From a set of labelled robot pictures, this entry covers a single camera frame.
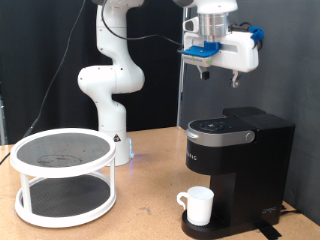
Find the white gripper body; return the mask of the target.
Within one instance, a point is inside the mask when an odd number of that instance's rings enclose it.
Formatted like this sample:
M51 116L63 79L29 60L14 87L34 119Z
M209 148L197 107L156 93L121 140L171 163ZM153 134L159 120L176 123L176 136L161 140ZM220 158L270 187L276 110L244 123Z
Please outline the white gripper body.
M250 72L259 64L259 28L229 27L227 16L197 16L185 21L183 29L187 64L239 72Z

